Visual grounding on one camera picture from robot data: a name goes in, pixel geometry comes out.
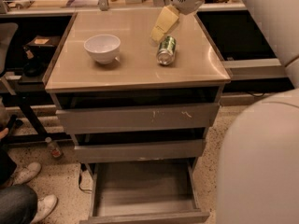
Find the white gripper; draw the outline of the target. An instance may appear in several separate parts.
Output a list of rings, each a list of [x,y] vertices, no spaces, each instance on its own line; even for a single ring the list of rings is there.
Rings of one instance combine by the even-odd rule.
[[[163,7],[150,34],[150,38],[156,44],[159,44],[178,22],[179,12],[184,15],[193,13],[204,4],[205,0],[169,0],[169,2],[171,5]]]

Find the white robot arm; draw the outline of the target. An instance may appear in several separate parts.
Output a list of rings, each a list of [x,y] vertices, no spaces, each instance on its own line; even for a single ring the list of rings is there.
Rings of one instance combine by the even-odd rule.
[[[240,113],[221,143],[215,213],[197,224],[299,224],[299,0],[241,0],[293,87]]]

